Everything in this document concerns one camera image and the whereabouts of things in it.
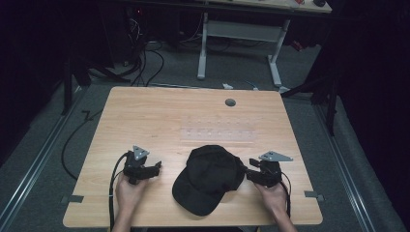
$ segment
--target silver metal plate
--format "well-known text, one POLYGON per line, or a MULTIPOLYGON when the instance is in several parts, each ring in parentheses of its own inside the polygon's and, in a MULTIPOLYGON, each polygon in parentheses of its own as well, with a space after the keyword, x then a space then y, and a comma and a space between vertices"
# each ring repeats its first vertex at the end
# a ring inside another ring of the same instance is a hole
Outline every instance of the silver metal plate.
POLYGON ((133 155, 135 157, 135 160, 141 160, 144 157, 148 156, 150 154, 150 152, 136 146, 133 145, 133 155))
POLYGON ((266 161, 293 161, 293 158, 284 156, 282 154, 269 151, 262 156, 259 157, 261 160, 266 160, 266 161))

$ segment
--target baseball cap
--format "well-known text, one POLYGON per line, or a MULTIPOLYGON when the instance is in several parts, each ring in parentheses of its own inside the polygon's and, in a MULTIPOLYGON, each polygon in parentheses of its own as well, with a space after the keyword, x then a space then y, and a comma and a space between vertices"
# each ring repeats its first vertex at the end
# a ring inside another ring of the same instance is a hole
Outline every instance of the baseball cap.
POLYGON ((219 145, 193 149, 172 187, 174 199, 197 216, 211 214, 226 192, 238 189, 245 167, 219 145))

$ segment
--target table top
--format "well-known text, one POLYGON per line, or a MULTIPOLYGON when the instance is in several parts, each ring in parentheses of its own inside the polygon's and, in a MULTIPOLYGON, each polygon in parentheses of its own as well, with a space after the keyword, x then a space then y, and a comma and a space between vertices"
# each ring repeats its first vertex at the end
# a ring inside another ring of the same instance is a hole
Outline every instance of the table top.
POLYGON ((313 3, 313 0, 305 0, 304 4, 298 4, 295 0, 204 0, 210 3, 223 3, 223 4, 234 4, 234 5, 244 5, 252 7, 263 7, 263 8, 275 8, 275 9, 285 9, 294 10, 297 12, 310 12, 310 13, 325 13, 329 14, 332 12, 332 8, 328 3, 323 7, 318 7, 313 3))
POLYGON ((64 224, 109 226, 110 177, 132 145, 150 152, 147 166, 162 161, 160 176, 150 180, 132 226, 273 224, 259 191, 246 178, 206 217, 191 214, 174 200, 171 189, 190 151, 207 144, 224 147, 252 169, 249 159, 268 151, 293 158, 280 163, 292 184, 291 219, 295 224, 321 223, 316 199, 305 197, 312 186, 278 92, 114 87, 73 191, 84 196, 83 201, 69 204, 64 224), (236 104, 227 106, 227 99, 236 104))

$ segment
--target human hand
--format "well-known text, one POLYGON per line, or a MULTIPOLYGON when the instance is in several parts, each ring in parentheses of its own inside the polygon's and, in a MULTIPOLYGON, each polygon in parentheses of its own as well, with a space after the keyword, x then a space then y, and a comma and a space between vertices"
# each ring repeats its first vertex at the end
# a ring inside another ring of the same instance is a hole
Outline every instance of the human hand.
POLYGON ((286 213, 287 193, 281 184, 276 184, 271 188, 267 188, 257 183, 254 183, 256 188, 262 194, 263 203, 271 213, 274 221, 278 225, 280 232, 295 232, 296 227, 293 225, 289 216, 286 213))
POLYGON ((129 183, 129 177, 121 173, 118 176, 117 188, 115 193, 117 196, 117 202, 119 207, 119 212, 132 213, 139 201, 142 198, 142 193, 148 183, 147 180, 141 180, 137 185, 132 185, 129 183))
POLYGON ((281 184, 276 184, 271 188, 254 183, 262 194, 263 203, 273 215, 286 212, 286 191, 281 184))
POLYGON ((133 211, 141 201, 147 183, 148 179, 140 181, 137 185, 132 185, 129 183, 129 178, 124 176, 123 173, 118 176, 115 193, 119 210, 112 232, 130 231, 133 211))

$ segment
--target cap brim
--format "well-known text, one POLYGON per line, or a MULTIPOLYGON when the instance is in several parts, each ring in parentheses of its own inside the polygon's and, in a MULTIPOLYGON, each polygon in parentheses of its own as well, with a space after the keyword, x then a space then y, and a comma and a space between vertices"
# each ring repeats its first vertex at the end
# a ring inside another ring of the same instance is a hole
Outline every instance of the cap brim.
POLYGON ((224 192, 208 194, 197 190, 190 184, 187 168, 184 168, 175 180, 172 195, 186 210, 197 216, 207 216, 217 208, 224 192))

